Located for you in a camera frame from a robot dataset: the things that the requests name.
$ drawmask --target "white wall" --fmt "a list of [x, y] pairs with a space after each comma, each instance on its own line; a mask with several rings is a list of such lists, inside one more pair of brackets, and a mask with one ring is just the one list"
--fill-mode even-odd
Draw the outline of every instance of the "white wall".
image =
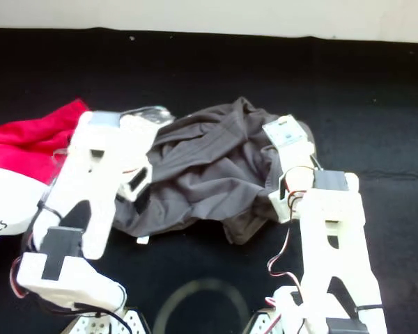
[[418, 42], [418, 0], [0, 0], [0, 27]]

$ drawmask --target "white cloth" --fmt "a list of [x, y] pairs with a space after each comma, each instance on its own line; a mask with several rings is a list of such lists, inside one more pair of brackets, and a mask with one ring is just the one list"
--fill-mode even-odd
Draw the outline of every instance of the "white cloth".
[[37, 210], [46, 184], [0, 168], [0, 235], [23, 233]]

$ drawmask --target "metal bracket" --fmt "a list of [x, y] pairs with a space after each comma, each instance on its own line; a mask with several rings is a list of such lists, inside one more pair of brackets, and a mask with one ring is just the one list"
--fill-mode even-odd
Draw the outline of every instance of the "metal bracket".
[[[130, 326], [133, 334], [149, 334], [144, 327], [137, 311], [130, 310], [125, 313], [123, 320]], [[62, 334], [127, 334], [127, 329], [109, 315], [96, 317], [80, 317], [75, 320], [74, 326], [66, 328]]]

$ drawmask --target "black cable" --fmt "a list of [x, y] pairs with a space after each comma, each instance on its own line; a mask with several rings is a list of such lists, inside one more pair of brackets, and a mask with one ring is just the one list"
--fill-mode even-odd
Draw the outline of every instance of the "black cable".
[[39, 296], [35, 295], [38, 305], [40, 306], [40, 309], [42, 311], [45, 311], [51, 315], [58, 315], [62, 317], [92, 317], [87, 316], [87, 313], [95, 313], [96, 318], [100, 317], [101, 314], [109, 315], [110, 317], [113, 317], [115, 320], [117, 320], [121, 325], [126, 327], [129, 334], [133, 334], [132, 329], [130, 328], [129, 324], [124, 321], [121, 317], [119, 317], [116, 313], [105, 310], [104, 308], [99, 308], [97, 306], [92, 305], [86, 305], [86, 304], [75, 304], [80, 305], [80, 308], [78, 310], [67, 310], [63, 308], [56, 307], [53, 303], [50, 303], [49, 301], [46, 301]]
[[364, 311], [364, 310], [375, 310], [376, 308], [382, 308], [382, 305], [381, 304], [373, 304], [373, 305], [356, 306], [356, 312]]
[[52, 214], [55, 214], [55, 215], [57, 216], [57, 218], [59, 218], [60, 220], [62, 220], [62, 219], [63, 219], [63, 217], [62, 217], [62, 215], [59, 213], [59, 211], [57, 211], [57, 210], [55, 210], [55, 209], [52, 209], [51, 207], [47, 207], [47, 206], [45, 205], [45, 203], [43, 203], [43, 204], [42, 204], [42, 209], [45, 209], [45, 210], [47, 210], [47, 211], [51, 212]]
[[297, 331], [296, 334], [300, 334], [300, 331], [302, 330], [303, 326], [305, 325], [305, 320], [306, 320], [305, 318], [302, 320], [302, 324], [300, 325], [299, 330]]

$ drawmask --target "wire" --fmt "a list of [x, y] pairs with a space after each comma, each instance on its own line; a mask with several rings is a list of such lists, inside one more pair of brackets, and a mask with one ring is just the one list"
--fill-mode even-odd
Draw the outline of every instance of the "wire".
[[293, 207], [293, 204], [294, 204], [294, 202], [297, 200], [297, 199], [300, 199], [300, 198], [302, 198], [303, 196], [297, 196], [291, 203], [290, 203], [290, 199], [293, 197], [293, 196], [295, 196], [295, 194], [296, 193], [306, 193], [307, 191], [306, 190], [294, 190], [294, 191], [291, 191], [290, 192], [290, 194], [288, 195], [288, 198], [287, 198], [287, 204], [288, 204], [288, 207], [292, 210], [292, 207]]
[[323, 170], [322, 166], [320, 165], [319, 161], [314, 155], [310, 155], [309, 157], [311, 158], [311, 161], [313, 162], [313, 164], [316, 165], [318, 169]]
[[[122, 319], [121, 317], [119, 317], [115, 312], [106, 310], [104, 308], [99, 308], [97, 306], [92, 306], [92, 305], [86, 305], [86, 304], [80, 304], [81, 308], [78, 310], [66, 310], [66, 309], [53, 309], [52, 304], [51, 306], [47, 306], [46, 303], [51, 304], [48, 301], [45, 301], [44, 299], [40, 298], [39, 296], [36, 297], [37, 298], [37, 302], [38, 305], [40, 306], [40, 308], [42, 309], [42, 311], [45, 311], [51, 315], [58, 315], [58, 316], [62, 316], [62, 317], [76, 317], [76, 316], [80, 316], [80, 317], [100, 317], [100, 315], [103, 313], [105, 315], [109, 315], [110, 317], [113, 317], [115, 320], [117, 320], [121, 325], [123, 325], [129, 334], [133, 334], [132, 329], [130, 328], [129, 324], [124, 321], [124, 319]], [[88, 313], [95, 313], [95, 316], [90, 316], [87, 315]]]
[[11, 264], [11, 269], [9, 271], [9, 284], [11, 286], [11, 289], [13, 290], [14, 294], [17, 298], [23, 299], [28, 295], [28, 292], [26, 290], [22, 291], [22, 288], [17, 284], [16, 279], [16, 273], [15, 273], [15, 267], [20, 263], [22, 260], [22, 257], [18, 257], [13, 261]]
[[62, 215], [59, 213], [59, 211], [52, 209], [51, 207], [48, 207], [45, 203], [42, 204], [42, 208], [51, 212], [52, 214], [55, 214], [57, 216], [57, 218], [59, 218], [60, 220], [63, 219]]
[[305, 318], [302, 320], [302, 323], [300, 324], [299, 330], [297, 331], [296, 334], [300, 334], [300, 331], [302, 330], [303, 326], [305, 325]]
[[269, 305], [272, 306], [273, 308], [276, 307], [276, 300], [272, 297], [265, 297], [265, 302]]

